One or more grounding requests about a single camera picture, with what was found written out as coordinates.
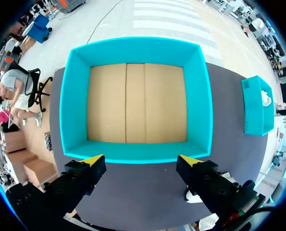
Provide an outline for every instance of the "desk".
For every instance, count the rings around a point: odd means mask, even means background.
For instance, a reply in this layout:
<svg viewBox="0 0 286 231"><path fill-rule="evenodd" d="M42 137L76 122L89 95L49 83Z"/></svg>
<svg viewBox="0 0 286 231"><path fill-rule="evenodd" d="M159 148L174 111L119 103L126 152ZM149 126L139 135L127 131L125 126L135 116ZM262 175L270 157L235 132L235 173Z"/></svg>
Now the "desk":
<svg viewBox="0 0 286 231"><path fill-rule="evenodd" d="M244 101L235 72L207 64L213 100L213 138L209 157L219 171L230 172L237 182L256 180L267 138L244 133ZM53 78L50 102L50 132L59 172L75 159L63 155L60 137L60 94L63 69ZM176 172L176 163L125 165L106 164L91 196L76 207L78 215L91 224L117 230L156 230L195 222L210 215L203 203L184 201L186 185Z"/></svg>
<svg viewBox="0 0 286 231"><path fill-rule="evenodd" d="M222 13L222 10L224 10L226 4L228 4L228 5L230 5L230 6L233 6L233 4L231 4L230 1L228 1L228 0L222 0L222 1L223 1L223 3L218 3L218 4L217 4L217 5L222 5L222 7L221 7L220 9L218 9L217 7L215 7L221 14L223 14L223 13Z"/></svg>

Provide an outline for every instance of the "wire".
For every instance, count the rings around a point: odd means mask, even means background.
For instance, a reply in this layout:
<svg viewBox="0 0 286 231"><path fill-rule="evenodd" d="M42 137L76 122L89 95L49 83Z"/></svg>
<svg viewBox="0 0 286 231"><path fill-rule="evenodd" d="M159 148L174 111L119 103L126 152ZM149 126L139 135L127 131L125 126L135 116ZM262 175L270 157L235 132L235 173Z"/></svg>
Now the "wire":
<svg viewBox="0 0 286 231"><path fill-rule="evenodd" d="M273 207L273 206L257 208L257 209L255 209L253 211L245 213L244 215L240 216L240 218L246 220L247 218L249 218L250 216L253 216L256 213L272 212L272 211L275 211L275 210L276 210L276 207Z"/></svg>
<svg viewBox="0 0 286 231"><path fill-rule="evenodd" d="M75 12L73 12L71 15L69 15L69 16L67 16L67 17L64 17L64 18L69 18L69 17L71 17L72 15L74 15L76 12L78 12L81 8L82 8L82 6L84 6L85 5L85 3L83 3L79 8L77 8L76 10L75 10Z"/></svg>
<svg viewBox="0 0 286 231"><path fill-rule="evenodd" d="M115 8L115 6L117 6L118 3L116 3L116 4L113 6L113 8L110 9L110 11L107 12L107 14L100 20L100 22L98 22L98 24L96 25L95 29L94 29L93 32L91 33L89 39L87 40L87 43L86 43L86 44L88 44L88 42L90 41L91 37L92 37L93 34L95 33L95 30L97 29L97 27L99 26L99 24L102 22L102 20L105 19L105 17Z"/></svg>

